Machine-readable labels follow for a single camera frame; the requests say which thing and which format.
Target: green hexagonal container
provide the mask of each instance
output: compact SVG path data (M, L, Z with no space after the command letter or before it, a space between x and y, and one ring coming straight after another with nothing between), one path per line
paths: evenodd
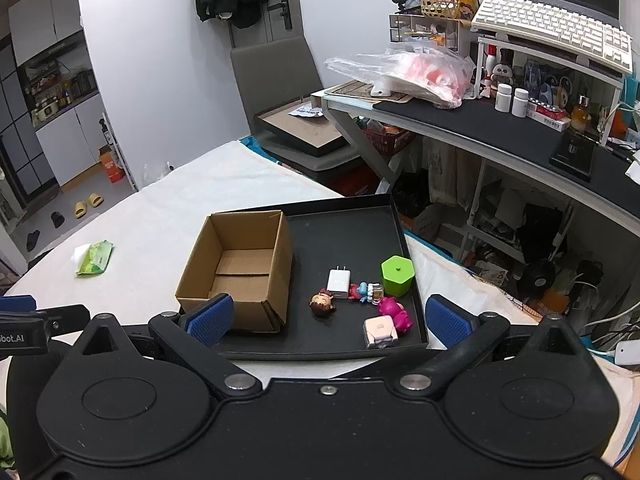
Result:
M404 296L415 276L414 264L408 258L392 256L382 262L382 279L385 296Z

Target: door handle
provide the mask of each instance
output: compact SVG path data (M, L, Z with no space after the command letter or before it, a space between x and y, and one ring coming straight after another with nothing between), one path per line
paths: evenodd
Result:
M280 0L279 4L274 4L267 7L268 11L282 9L280 16L284 18L284 28L286 30L293 30L293 24L291 23L291 10L289 9L289 0Z

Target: yellow basket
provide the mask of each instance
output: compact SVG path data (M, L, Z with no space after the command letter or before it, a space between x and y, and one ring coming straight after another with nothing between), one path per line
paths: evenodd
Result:
M420 10L431 18L455 20L460 11L460 0L420 0Z

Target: range hood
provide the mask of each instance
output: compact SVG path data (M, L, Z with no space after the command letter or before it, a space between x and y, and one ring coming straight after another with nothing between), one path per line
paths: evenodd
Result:
M67 52L75 50L82 44L84 44L84 32L80 30L71 36L67 36L64 40L50 46L48 49L43 50L37 56L33 56L25 63L25 65L28 68L37 68L47 64L49 61L59 58Z

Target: yellow slipper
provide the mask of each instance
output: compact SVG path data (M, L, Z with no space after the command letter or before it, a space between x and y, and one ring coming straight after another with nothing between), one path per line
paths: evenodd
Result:
M86 204L84 202L77 202L74 215L76 218L82 218L86 214Z
M89 195L89 205L91 207L98 207L102 202L104 202L104 199L97 193Z

